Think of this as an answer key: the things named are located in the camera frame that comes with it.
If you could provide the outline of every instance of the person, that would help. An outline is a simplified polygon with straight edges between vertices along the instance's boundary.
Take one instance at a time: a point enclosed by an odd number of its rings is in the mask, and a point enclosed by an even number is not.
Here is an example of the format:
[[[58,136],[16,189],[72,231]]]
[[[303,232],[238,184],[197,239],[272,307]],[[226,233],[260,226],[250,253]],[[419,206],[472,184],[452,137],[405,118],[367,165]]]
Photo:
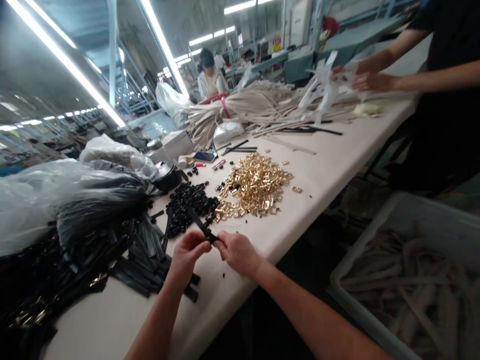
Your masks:
[[[224,69],[224,66],[225,66],[225,59],[222,55],[220,55],[220,53],[217,51],[215,53],[215,57],[213,58],[214,61],[215,61],[215,67],[216,69],[221,72],[221,74],[223,76],[225,76],[225,69]]]
[[[203,72],[198,75],[198,91],[202,101],[211,97],[227,93],[229,86],[224,76],[215,68],[214,56],[210,50],[204,48],[200,52],[200,64]]]
[[[246,236],[226,231],[217,236],[220,241],[213,245],[221,259],[265,289],[317,359],[391,359],[338,313],[261,257]],[[165,284],[125,360],[167,359],[182,292],[195,262],[210,250],[209,242],[199,231],[187,233],[177,244]]]
[[[480,171],[472,121],[480,99],[479,19],[479,1],[431,0],[385,50],[358,64],[353,87],[359,91],[422,93],[415,114],[402,125],[413,129],[412,142],[404,162],[392,169],[391,188],[438,194]],[[380,72],[431,33],[425,72]]]

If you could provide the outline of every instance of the ceiling light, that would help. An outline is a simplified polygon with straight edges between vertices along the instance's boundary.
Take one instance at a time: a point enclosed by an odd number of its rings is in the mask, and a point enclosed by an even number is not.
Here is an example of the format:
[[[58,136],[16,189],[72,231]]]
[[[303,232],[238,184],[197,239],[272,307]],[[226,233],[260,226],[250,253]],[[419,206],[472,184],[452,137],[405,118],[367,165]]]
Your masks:
[[[214,38],[214,35],[213,34],[208,34],[208,35],[205,35],[205,36],[202,36],[202,37],[199,37],[195,40],[191,40],[188,42],[188,45],[190,46],[193,46],[193,45],[196,45],[196,44],[200,44],[200,43],[203,43],[207,40],[210,40],[210,39],[213,39]]]
[[[191,58],[186,58],[185,60],[179,61],[177,65],[182,66],[183,64],[189,63],[192,61]]]
[[[189,95],[189,92],[187,90],[187,87],[184,84],[184,81],[182,77],[180,76],[180,72],[178,69],[175,67],[175,61],[174,57],[172,56],[172,52],[170,51],[169,45],[167,43],[167,40],[165,39],[164,33],[162,32],[162,29],[160,28],[159,21],[157,20],[157,17],[155,16],[154,9],[152,8],[152,5],[150,4],[150,0],[141,0],[141,3],[143,5],[143,8],[145,9],[145,12],[148,16],[148,19],[150,20],[150,23],[153,27],[153,30],[155,31],[155,35],[158,39],[158,42],[160,43],[161,49],[163,50],[163,54],[166,57],[166,60],[168,61],[168,64],[172,68],[173,75],[175,76],[175,81],[178,84],[178,87],[180,92],[186,96]]]
[[[257,3],[257,0],[251,0],[251,1],[239,3],[237,5],[229,6],[223,9],[223,14],[228,15],[244,9],[253,8],[256,3]]]
[[[15,129],[17,129],[16,126],[10,126],[10,125],[0,126],[0,130],[3,130],[3,131],[10,131],[10,130],[15,130]]]
[[[22,18],[25,24],[32,29],[32,31],[40,38],[40,40],[50,49],[50,51],[62,62],[63,65],[72,73],[72,75],[80,82],[80,84],[90,93],[90,95],[104,108],[111,119],[119,126],[124,127],[125,123],[115,110],[110,107],[109,103],[102,97],[102,95],[94,88],[88,81],[85,75],[70,58],[60,49],[60,47],[52,40],[45,30],[35,21],[32,15],[18,2],[18,0],[7,0],[10,6]]]
[[[33,10],[35,10],[37,12],[38,15],[40,15],[42,17],[43,20],[45,20],[48,25],[50,25],[53,30],[55,30],[72,48],[76,49],[77,47],[75,46],[74,42],[72,40],[70,40],[70,38],[67,36],[67,34],[65,34],[62,29],[60,29],[56,23],[54,23],[54,21],[49,18],[49,16],[45,13],[45,11],[43,11],[40,6],[38,6],[35,1],[33,0],[25,0],[27,2],[28,5],[31,6],[31,8]]]
[[[95,65],[94,62],[92,60],[90,60],[88,57],[87,57],[87,59],[88,59],[88,62],[90,63],[90,65],[101,74],[102,71],[97,67],[97,65]]]
[[[38,125],[41,124],[42,122],[40,120],[28,120],[28,121],[22,121],[20,124],[22,125]]]
[[[0,102],[0,104],[2,104],[4,107],[6,107],[11,112],[16,112],[16,111],[19,110],[15,105],[13,105],[9,102]]]
[[[185,55],[182,55],[182,56],[179,56],[179,57],[174,58],[173,61],[177,63],[177,62],[179,62],[180,60],[186,59],[186,58],[188,58],[188,57],[189,57],[189,55],[188,55],[188,54],[185,54]]]
[[[202,52],[202,49],[198,49],[198,50],[192,51],[192,52],[190,53],[190,56],[194,56],[194,55],[200,54],[201,52]]]

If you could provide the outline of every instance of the ceiling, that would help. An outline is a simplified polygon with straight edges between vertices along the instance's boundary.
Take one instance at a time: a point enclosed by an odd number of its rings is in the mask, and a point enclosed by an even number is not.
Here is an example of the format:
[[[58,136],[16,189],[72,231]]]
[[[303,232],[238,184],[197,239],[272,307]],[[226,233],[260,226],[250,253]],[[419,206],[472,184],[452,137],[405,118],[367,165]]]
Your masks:
[[[233,25],[239,31],[241,28],[245,31],[250,28],[249,33],[252,31],[251,24],[254,23],[255,16],[253,9],[231,15],[223,14],[225,7],[238,4],[240,0],[150,1],[173,57],[186,54],[190,40]],[[90,58],[108,79],[107,0],[36,0],[36,3],[75,43],[77,49],[74,50],[57,36],[59,44],[70,52],[82,71],[87,72],[90,81],[98,85],[100,79],[86,63],[85,57]],[[281,6],[279,0],[259,6],[259,23],[271,23],[270,28],[277,27]],[[119,38],[125,43],[140,72],[144,74],[150,71],[152,75],[161,72],[167,65],[136,0],[117,0],[117,22]],[[48,25],[45,29],[52,34]],[[211,48],[217,43],[222,49],[225,48],[225,39],[220,37],[197,45],[192,50],[201,46]],[[0,49],[0,103],[9,103],[18,109],[13,112],[0,105],[0,124],[40,119],[97,106],[86,90],[5,1],[0,1]],[[116,60],[116,77],[121,82],[122,68],[118,55]],[[138,82],[140,79],[133,66],[128,61],[125,64]]]

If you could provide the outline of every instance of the plastic bag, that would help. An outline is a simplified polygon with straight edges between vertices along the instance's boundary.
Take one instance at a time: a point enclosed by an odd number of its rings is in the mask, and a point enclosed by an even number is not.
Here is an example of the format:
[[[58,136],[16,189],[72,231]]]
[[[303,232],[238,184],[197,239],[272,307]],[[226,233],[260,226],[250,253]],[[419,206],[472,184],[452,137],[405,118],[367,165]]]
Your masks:
[[[1,178],[0,257],[34,244],[55,226],[49,222],[57,220],[58,214],[59,233],[68,242],[73,232],[86,231],[90,223],[106,220],[144,193],[146,185],[133,172],[115,172],[113,164],[103,166],[109,171],[92,169],[74,159],[56,160]],[[74,227],[72,222],[67,223],[71,216],[66,210],[80,200],[89,208],[84,213],[71,212],[82,221]],[[114,207],[105,214],[107,202]]]
[[[131,169],[142,179],[150,180],[158,172],[153,161],[137,149],[113,141],[107,135],[95,137],[86,143],[79,160],[88,164],[93,160],[106,160]]]
[[[162,81],[156,84],[155,94],[161,108],[171,117],[176,127],[182,126],[185,119],[184,108],[193,105],[189,97],[175,91],[169,84]]]
[[[242,135],[244,132],[245,129],[239,122],[222,122],[215,129],[213,143],[215,146],[226,143],[228,140]]]

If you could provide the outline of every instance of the work table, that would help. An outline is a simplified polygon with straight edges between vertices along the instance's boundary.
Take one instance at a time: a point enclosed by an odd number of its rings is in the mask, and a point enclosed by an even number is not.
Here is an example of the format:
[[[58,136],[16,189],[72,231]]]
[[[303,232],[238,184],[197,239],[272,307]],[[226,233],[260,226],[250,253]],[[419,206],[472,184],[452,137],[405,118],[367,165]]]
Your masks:
[[[343,133],[342,136],[326,132],[311,136],[281,136],[283,141],[313,150],[316,155],[292,151],[263,137],[249,137],[245,146],[258,147],[258,152],[271,157],[273,162],[288,161],[289,164],[282,167],[294,178],[283,187],[283,200],[278,204],[281,211],[276,215],[232,217],[218,224],[214,222],[210,227],[212,232],[217,234],[225,230],[245,234],[262,256],[276,264],[375,151],[414,112],[415,99],[413,94],[393,95],[375,101],[382,108],[380,117],[357,118],[351,124],[322,125],[325,129]],[[238,144],[241,140],[239,137],[231,142]],[[217,196],[215,187],[229,174],[229,162],[236,163],[245,155],[230,152],[220,157],[226,160],[223,169],[213,171],[209,164],[198,168],[199,175],[190,179],[193,184],[209,181],[206,194]],[[293,186],[303,189],[302,193],[293,192]],[[169,200],[168,196],[158,198],[150,214],[164,209]],[[160,216],[157,220],[160,229],[165,230],[167,216]],[[196,225],[189,228],[194,229],[197,229]],[[173,254],[179,238],[169,242],[168,254]],[[222,262],[216,249],[202,255],[194,271],[201,277],[198,301],[194,304],[185,296],[181,299],[171,337],[171,359],[199,358],[257,286]],[[155,299],[155,295],[146,299],[110,278],[103,292],[86,296],[60,317],[58,333],[46,347],[44,358],[123,359]]]

